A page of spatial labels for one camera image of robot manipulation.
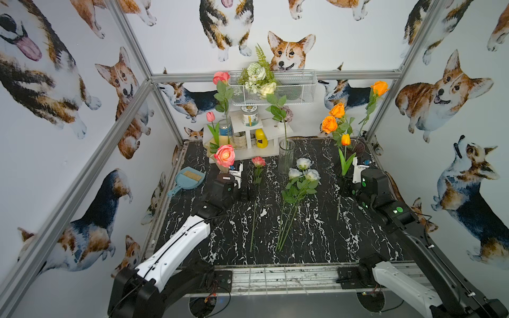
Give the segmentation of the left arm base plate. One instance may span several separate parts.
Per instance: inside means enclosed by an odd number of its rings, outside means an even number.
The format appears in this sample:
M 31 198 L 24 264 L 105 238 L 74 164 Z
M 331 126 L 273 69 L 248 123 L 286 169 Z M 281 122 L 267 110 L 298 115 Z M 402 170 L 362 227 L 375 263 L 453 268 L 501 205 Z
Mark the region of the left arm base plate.
M 232 270 L 216 270 L 204 276 L 200 284 L 193 287 L 188 294 L 214 294 L 231 292 L 233 284 Z

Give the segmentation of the white rose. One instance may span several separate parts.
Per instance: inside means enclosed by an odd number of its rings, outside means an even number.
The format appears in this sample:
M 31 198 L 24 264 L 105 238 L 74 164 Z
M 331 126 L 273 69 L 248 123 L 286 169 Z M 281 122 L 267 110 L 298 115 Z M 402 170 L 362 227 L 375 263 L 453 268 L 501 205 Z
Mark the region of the white rose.
M 296 214 L 298 212 L 299 207 L 301 206 L 301 203 L 306 198 L 306 196 L 313 195 L 313 194 L 317 193 L 316 188 L 319 185 L 320 179 L 321 179 L 321 177 L 320 177 L 318 171 L 316 171 L 316 170 L 308 169 L 306 171 L 302 171 L 302 178 L 299 181 L 297 181 L 297 183 L 296 183 L 296 187 L 299 189 L 299 195 L 297 197 L 297 203 L 293 210 L 292 219 L 290 221 L 290 226 L 288 228 L 288 234 L 286 236 L 284 244 L 286 243 L 286 240 L 290 234 L 290 230 L 292 228 L 294 218 L 296 217 Z
M 296 187 L 297 181 L 302 178 L 302 171 L 295 168 L 290 168 L 288 172 L 288 183 L 282 191 L 282 208 L 281 218 L 278 229 L 278 241 L 276 251 L 280 252 L 288 234 L 288 228 L 292 219 L 294 207 L 297 203 L 299 189 Z
M 299 158 L 296 164 L 299 170 L 306 171 L 312 166 L 313 162 L 308 158 Z

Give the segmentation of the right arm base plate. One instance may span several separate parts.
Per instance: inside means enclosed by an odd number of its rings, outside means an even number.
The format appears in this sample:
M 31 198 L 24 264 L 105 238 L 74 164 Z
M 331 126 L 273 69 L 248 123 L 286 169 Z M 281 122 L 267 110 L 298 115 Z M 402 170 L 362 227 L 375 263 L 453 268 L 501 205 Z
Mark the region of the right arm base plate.
M 372 274 L 372 269 L 361 264 L 354 267 L 339 267 L 337 269 L 338 279 L 336 282 L 343 289 L 373 289 L 378 283 Z

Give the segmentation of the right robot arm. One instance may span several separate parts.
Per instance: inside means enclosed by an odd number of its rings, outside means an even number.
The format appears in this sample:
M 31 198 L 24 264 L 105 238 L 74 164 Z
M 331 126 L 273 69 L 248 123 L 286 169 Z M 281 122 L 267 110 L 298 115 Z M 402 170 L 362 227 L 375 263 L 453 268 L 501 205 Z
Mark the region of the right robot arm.
M 382 170 L 363 170 L 359 183 L 349 175 L 342 176 L 339 184 L 341 196 L 350 197 L 387 237 L 396 239 L 432 285 L 425 287 L 379 253 L 373 253 L 360 259 L 355 270 L 339 270 L 342 286 L 357 283 L 366 288 L 388 288 L 423 317 L 508 316 L 508 309 L 499 299 L 486 298 L 434 244 L 412 209 L 396 199 Z

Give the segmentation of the orange rose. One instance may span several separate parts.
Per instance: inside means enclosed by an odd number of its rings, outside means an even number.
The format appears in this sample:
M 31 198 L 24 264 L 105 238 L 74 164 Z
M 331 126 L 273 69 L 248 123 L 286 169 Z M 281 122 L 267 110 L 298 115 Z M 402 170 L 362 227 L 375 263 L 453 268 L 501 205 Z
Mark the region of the orange rose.
M 353 132 L 352 121 L 353 118 L 348 119 L 346 115 L 341 118 L 330 115 L 322 121 L 321 131 L 331 137 L 339 148 L 349 148 Z
M 368 103 L 365 107 L 365 117 L 359 122 L 361 126 L 360 131 L 362 131 L 363 127 L 369 122 L 370 116 L 375 112 L 379 100 L 382 99 L 382 96 L 389 90 L 389 85 L 384 81 L 377 81 L 371 86 Z
M 330 134 L 332 134 L 337 145 L 348 148 L 351 147 L 351 135 L 353 133 L 352 123 L 355 118 L 346 115 L 343 103 L 336 104 L 330 111 L 330 116 L 334 119 L 334 123 L 330 127 Z

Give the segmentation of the cream rose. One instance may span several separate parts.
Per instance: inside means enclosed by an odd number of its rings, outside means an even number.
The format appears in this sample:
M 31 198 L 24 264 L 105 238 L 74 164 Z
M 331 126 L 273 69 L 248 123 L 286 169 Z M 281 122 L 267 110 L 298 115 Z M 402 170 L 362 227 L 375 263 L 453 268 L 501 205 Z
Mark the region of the cream rose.
M 289 150 L 289 142 L 288 142 L 288 130 L 287 130 L 287 112 L 284 110 L 284 106 L 287 102 L 287 96 L 283 95 L 278 97 L 276 94 L 277 83 L 270 82 L 263 85 L 260 89 L 261 97 L 265 98 L 267 102 L 269 102 L 270 106 L 268 107 L 268 111 L 273 115 L 273 120 L 278 121 L 279 123 L 283 123 L 284 127 L 284 147 L 283 149 Z

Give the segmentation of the orange tulip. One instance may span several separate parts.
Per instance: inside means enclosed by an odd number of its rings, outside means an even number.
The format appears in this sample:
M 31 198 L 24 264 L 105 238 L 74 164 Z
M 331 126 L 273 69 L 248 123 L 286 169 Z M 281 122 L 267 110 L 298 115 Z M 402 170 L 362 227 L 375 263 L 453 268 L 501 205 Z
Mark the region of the orange tulip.
M 341 214 L 341 200 L 343 196 L 347 196 L 350 189 L 351 189 L 351 180 L 348 178 L 347 174 L 349 172 L 349 169 L 351 168 L 351 165 L 353 163 L 353 160 L 356 157 L 356 152 L 352 153 L 350 157 L 347 157 L 347 147 L 351 146 L 351 135 L 350 134 L 343 134 L 341 137 L 341 145 L 343 147 L 343 150 L 339 150 L 339 159 L 340 159 L 340 165 L 341 165 L 341 172 L 340 172 L 340 182 L 341 182 L 341 193 L 339 195 L 339 201 L 337 205 L 337 217 L 336 220 L 339 221 L 339 217 Z

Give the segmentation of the pink tulip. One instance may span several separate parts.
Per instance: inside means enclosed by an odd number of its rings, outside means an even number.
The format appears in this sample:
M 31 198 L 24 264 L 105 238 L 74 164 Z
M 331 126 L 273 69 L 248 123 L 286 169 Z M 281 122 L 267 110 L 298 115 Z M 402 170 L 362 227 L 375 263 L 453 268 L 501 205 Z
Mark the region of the pink tulip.
M 207 112 L 206 118 L 209 122 L 209 124 L 208 124 L 209 131 L 213 135 L 213 141 L 209 144 L 210 152 L 212 154 L 215 154 L 220 147 L 220 139 L 219 139 L 220 127 L 219 127 L 218 123 L 215 123 L 216 117 L 214 115 L 214 112 L 212 112 L 212 111 Z

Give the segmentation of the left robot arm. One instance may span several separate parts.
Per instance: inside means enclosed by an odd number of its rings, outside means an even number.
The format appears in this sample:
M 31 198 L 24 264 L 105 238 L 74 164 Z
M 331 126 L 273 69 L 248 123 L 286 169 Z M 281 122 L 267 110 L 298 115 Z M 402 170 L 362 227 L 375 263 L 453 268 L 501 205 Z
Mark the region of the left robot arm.
M 228 209 L 249 198 L 249 184 L 239 172 L 222 173 L 205 199 L 197 204 L 183 226 L 150 258 L 115 277 L 107 308 L 108 317 L 162 317 L 187 294 L 231 291 L 232 273 L 197 259 L 184 270 L 178 267 L 227 216 Z

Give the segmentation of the pink rose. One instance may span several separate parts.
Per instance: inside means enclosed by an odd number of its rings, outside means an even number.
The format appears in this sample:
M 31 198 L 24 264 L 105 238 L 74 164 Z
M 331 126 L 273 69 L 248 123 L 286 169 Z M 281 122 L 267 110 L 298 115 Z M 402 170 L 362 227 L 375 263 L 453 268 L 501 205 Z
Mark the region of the pink rose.
M 265 169 L 266 161 L 262 157 L 257 156 L 252 159 L 252 163 L 254 165 L 253 185 L 255 186 L 254 187 L 255 190 L 259 191 L 260 184 L 262 182 L 262 173 Z M 254 231 L 257 226 L 257 205 L 258 205 L 258 201 L 257 201 L 257 199 L 255 199 L 254 208 L 253 208 L 253 223 L 252 223 L 252 228 L 251 228 L 251 242 L 250 242 L 250 249 L 249 249 L 250 252 L 253 251 L 254 236 L 255 236 Z
M 233 88 L 229 85 L 230 79 L 228 72 L 216 72 L 213 76 L 213 83 L 217 88 L 217 93 L 214 95 L 217 100 L 216 111 L 224 114 L 226 123 L 229 123 L 229 102 L 234 93 Z
M 223 173 L 228 173 L 230 166 L 235 163 L 235 149 L 231 144 L 220 146 L 211 159 L 214 160 L 218 169 Z

